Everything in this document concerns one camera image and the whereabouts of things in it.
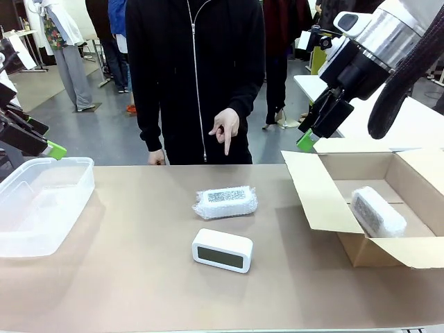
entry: zipper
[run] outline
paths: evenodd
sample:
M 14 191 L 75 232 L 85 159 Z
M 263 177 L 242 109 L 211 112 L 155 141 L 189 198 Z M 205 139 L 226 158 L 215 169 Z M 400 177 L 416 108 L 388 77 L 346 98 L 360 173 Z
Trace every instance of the zipper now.
M 202 136 L 202 145 L 203 145 L 203 160 L 205 161 L 205 163 L 207 162 L 207 149 L 205 147 L 205 140 L 204 140 L 204 135 L 203 135 L 203 124 L 202 124 L 202 114 L 200 112 L 200 96 L 199 96 L 199 80 L 198 80 L 198 76 L 197 76 L 197 59 L 196 59 L 196 19 L 197 16 L 199 15 L 200 10 L 207 4 L 209 3 L 211 0 L 207 0 L 197 11 L 196 13 L 196 17 L 194 18 L 193 21 L 193 17 L 191 15 L 191 8 L 189 6 L 189 0 L 187 0 L 187 4 L 188 4 L 188 13 L 189 13 L 189 20 L 191 22 L 191 31 L 193 32 L 193 57 L 194 57 L 194 73 L 196 76 L 196 94 L 197 94 L 197 106 L 198 106 L 198 111 L 199 111 L 199 121 L 200 121 L 200 133 Z

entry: white digital clock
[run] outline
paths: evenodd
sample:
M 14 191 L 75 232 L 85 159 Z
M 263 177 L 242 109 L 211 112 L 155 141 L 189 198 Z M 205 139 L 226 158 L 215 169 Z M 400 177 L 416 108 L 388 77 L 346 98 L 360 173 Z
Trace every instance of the white digital clock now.
M 200 229 L 192 245 L 193 258 L 201 264 L 247 273 L 251 265 L 251 239 Z

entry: bubble-wrapped package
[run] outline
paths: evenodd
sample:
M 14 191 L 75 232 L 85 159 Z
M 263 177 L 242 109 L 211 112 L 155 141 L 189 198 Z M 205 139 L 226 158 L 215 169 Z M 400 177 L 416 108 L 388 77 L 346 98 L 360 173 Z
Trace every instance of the bubble-wrapped package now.
M 205 220 L 252 214 L 257 209 L 255 189 L 249 186 L 197 192 L 193 210 Z
M 372 187 L 354 191 L 350 208 L 370 237 L 396 238 L 405 234 L 405 218 Z

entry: plastic container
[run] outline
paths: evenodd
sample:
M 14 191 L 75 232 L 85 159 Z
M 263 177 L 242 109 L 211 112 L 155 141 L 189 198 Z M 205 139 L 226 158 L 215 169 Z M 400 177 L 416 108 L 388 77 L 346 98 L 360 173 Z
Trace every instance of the plastic container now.
M 36 158 L 0 183 L 0 257 L 52 255 L 94 191 L 94 161 Z

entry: hand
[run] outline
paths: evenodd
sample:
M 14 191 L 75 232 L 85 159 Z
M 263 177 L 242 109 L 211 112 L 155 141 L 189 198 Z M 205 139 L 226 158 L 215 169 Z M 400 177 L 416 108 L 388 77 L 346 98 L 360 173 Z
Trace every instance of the hand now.
M 148 165 L 165 165 L 165 154 L 162 149 L 151 151 L 148 157 Z
M 225 142 L 225 155 L 230 152 L 231 138 L 239 131 L 239 115 L 231 108 L 225 109 L 214 118 L 214 127 L 209 133 L 216 135 L 218 143 Z

